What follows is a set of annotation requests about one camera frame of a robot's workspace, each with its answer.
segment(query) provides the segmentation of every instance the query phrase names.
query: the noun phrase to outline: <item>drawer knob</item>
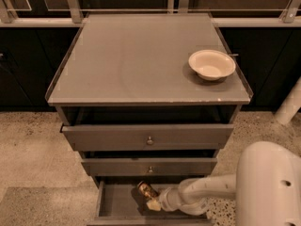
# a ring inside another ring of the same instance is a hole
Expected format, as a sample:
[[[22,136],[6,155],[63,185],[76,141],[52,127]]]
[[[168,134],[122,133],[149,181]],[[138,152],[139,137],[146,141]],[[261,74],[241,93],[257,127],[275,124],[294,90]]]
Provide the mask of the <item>drawer knob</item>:
[[[152,168],[152,166],[149,167],[148,173],[153,173],[153,168]]]
[[[147,144],[152,145],[153,143],[154,143],[154,141],[152,140],[151,137],[149,137],[148,140],[147,140]]]

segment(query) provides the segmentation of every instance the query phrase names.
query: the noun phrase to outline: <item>speckled floor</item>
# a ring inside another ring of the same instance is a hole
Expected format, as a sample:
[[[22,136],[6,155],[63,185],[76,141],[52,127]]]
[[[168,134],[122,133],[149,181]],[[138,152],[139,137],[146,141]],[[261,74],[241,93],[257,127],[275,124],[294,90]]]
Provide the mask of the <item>speckled floor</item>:
[[[79,155],[59,134],[56,113],[0,113],[0,225],[86,225],[98,190]],[[268,140],[301,154],[301,114],[284,126],[270,112],[240,112],[213,175],[235,173],[253,142]],[[235,201],[209,199],[215,225],[235,225]]]

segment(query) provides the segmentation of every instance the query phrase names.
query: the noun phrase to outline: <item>white bowl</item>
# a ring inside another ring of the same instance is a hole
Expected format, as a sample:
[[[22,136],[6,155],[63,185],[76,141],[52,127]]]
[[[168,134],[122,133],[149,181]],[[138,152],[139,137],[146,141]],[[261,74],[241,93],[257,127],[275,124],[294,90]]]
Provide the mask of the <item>white bowl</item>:
[[[234,60],[215,50],[201,50],[189,57],[191,69],[197,72],[198,76],[205,80],[218,80],[234,73]]]

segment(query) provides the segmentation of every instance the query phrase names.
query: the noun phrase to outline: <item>white pole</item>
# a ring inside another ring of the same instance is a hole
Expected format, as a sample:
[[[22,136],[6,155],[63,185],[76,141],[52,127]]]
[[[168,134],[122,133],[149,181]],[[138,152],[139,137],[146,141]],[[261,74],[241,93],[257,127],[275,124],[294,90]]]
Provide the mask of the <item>white pole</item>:
[[[281,124],[287,124],[301,107],[301,77],[291,90],[288,97],[277,111],[275,118]]]

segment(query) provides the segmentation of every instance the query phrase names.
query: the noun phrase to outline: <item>dresser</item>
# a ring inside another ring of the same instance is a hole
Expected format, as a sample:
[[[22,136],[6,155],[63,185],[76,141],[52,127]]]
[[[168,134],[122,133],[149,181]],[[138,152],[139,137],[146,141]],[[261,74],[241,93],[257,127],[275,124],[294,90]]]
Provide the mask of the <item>dresser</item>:
[[[212,225],[205,216],[152,212],[136,185],[155,189],[211,174],[252,92],[237,67],[206,82],[190,55],[229,53],[207,14],[90,14],[46,99],[99,188],[88,225]]]

